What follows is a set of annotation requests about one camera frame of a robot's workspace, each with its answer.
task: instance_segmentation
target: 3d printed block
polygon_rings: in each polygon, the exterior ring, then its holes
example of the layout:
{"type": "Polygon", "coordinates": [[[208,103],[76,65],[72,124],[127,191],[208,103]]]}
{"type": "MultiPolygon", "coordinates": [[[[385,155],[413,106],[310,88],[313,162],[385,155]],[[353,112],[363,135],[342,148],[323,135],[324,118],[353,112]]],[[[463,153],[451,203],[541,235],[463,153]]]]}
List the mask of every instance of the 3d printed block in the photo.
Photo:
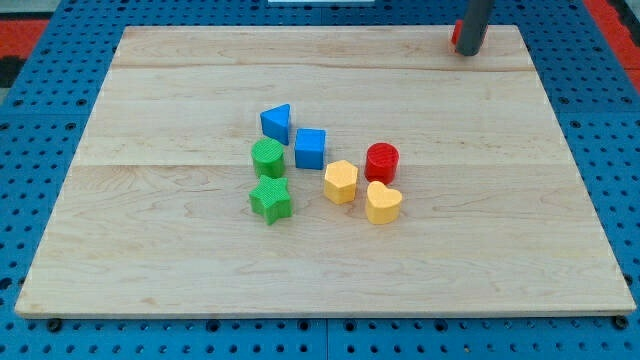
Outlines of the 3d printed block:
{"type": "Polygon", "coordinates": [[[298,129],[296,133],[296,167],[300,169],[324,168],[326,132],[319,129],[298,129]]]}
{"type": "Polygon", "coordinates": [[[367,187],[367,204],[365,212],[372,224],[387,224],[400,215],[402,193],[395,189],[388,189],[383,183],[374,181],[367,187]]]}
{"type": "Polygon", "coordinates": [[[289,145],[289,104],[280,105],[260,114],[262,133],[278,140],[282,145],[289,145]]]}
{"type": "Polygon", "coordinates": [[[267,225],[291,216],[291,196],[287,190],[287,178],[272,179],[260,176],[260,183],[251,191],[251,210],[264,216],[267,225]]]}
{"type": "Polygon", "coordinates": [[[364,168],[364,176],[369,181],[380,181],[388,185],[396,176],[396,167],[400,155],[391,144],[373,144],[367,150],[367,162],[364,168]]]}
{"type": "Polygon", "coordinates": [[[275,179],[284,175],[284,151],[278,141],[259,140],[251,148],[251,158],[257,177],[266,175],[275,179]]]}
{"type": "Polygon", "coordinates": [[[336,204],[353,201],[356,198],[358,168],[346,160],[327,165],[324,174],[324,196],[336,204]]]}

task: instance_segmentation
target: wooden table surface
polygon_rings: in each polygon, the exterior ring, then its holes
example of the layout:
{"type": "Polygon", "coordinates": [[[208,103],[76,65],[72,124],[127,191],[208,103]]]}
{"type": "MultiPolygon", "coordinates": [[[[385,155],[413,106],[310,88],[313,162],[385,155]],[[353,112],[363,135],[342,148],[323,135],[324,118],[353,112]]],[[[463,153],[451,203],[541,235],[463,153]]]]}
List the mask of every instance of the wooden table surface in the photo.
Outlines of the wooden table surface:
{"type": "Polygon", "coordinates": [[[574,316],[635,308],[516,27],[133,27],[16,310],[25,317],[574,316]],[[290,103],[360,166],[336,206],[285,151],[294,215],[248,193],[259,113],[290,103]],[[399,219],[366,220],[393,143],[399,219]]]}

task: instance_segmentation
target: yellow hexagonal prism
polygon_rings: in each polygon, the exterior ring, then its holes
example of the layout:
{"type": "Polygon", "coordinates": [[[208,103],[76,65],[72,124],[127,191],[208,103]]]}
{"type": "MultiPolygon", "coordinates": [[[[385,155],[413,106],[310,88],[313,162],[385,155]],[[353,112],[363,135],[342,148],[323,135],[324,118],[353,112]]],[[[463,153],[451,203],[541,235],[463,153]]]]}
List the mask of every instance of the yellow hexagonal prism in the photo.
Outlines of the yellow hexagonal prism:
{"type": "Polygon", "coordinates": [[[335,204],[344,204],[356,198],[358,168],[346,160],[327,165],[324,174],[324,196],[335,204]]]}

